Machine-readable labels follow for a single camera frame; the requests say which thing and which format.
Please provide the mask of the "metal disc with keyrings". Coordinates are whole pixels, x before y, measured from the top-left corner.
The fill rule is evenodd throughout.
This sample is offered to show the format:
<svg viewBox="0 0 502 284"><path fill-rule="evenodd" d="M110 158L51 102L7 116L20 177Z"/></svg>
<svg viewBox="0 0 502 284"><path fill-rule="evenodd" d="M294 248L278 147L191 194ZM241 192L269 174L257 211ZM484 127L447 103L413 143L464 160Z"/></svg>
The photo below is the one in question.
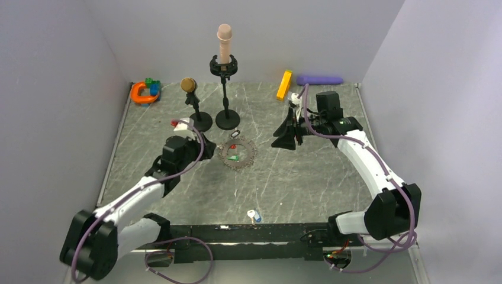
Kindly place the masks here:
<svg viewBox="0 0 502 284"><path fill-rule="evenodd" d="M254 164L257 148L253 141L243 137L230 138L218 146L218 158L232 170L241 170ZM228 156L237 155L239 161L227 160Z"/></svg>

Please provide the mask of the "key with green tag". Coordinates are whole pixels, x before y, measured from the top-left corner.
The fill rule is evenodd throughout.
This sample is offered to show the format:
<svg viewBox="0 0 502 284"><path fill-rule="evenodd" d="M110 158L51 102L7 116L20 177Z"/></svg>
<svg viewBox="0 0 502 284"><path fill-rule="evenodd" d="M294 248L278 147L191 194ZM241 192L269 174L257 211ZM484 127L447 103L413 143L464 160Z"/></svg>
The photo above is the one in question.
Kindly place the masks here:
<svg viewBox="0 0 502 284"><path fill-rule="evenodd" d="M239 156L237 156L237 155L228 156L227 160L231 160L231 161L236 162L236 161L239 161Z"/></svg>

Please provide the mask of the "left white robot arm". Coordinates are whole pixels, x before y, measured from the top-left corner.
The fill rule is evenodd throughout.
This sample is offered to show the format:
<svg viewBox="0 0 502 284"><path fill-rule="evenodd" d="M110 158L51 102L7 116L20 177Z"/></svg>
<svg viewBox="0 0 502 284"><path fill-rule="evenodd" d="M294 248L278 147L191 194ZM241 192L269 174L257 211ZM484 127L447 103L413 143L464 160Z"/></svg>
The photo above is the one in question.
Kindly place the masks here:
<svg viewBox="0 0 502 284"><path fill-rule="evenodd" d="M216 148L205 135L169 137L162 154L133 188L108 205L77 212L59 256L71 268L73 281L103 279L119 258L145 244L165 247L171 237L169 220L154 213L135 223L132 219L170 193L197 162L211 159Z"/></svg>

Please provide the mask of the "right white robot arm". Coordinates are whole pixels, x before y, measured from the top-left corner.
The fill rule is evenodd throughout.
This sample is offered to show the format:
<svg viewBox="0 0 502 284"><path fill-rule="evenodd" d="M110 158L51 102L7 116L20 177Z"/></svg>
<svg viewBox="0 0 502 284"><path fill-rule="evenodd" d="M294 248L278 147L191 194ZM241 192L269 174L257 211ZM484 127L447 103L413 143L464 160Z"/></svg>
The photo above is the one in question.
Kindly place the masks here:
<svg viewBox="0 0 502 284"><path fill-rule="evenodd" d="M314 135L331 141L353 164L368 187L372 202L367 209L332 215L327 222L327 240L341 246L352 234L383 240L417 227L421 190L406 183L383 161L354 117L345 117L339 94L316 94L316 111L306 107L307 90L292 93L288 113L274 132L273 148L295 150L303 138Z"/></svg>

